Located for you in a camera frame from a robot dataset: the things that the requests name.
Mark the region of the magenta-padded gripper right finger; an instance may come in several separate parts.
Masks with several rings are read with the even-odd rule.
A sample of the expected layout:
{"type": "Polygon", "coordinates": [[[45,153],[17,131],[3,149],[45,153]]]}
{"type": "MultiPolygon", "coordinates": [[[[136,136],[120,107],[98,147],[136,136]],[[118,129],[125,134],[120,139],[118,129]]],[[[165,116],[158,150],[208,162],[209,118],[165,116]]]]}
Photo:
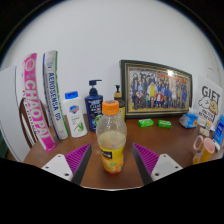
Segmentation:
{"type": "Polygon", "coordinates": [[[182,169],[168,154],[158,155],[150,149],[136,143],[132,145],[132,154],[144,185],[182,169]]]}

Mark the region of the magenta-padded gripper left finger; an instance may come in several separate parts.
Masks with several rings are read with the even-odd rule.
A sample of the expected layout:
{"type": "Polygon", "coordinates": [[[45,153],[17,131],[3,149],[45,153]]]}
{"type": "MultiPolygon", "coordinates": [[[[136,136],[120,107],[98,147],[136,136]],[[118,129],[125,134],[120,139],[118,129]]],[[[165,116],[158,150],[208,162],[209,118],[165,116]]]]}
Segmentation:
{"type": "Polygon", "coordinates": [[[42,169],[80,185],[91,153],[91,144],[88,143],[66,155],[57,154],[42,169]]]}

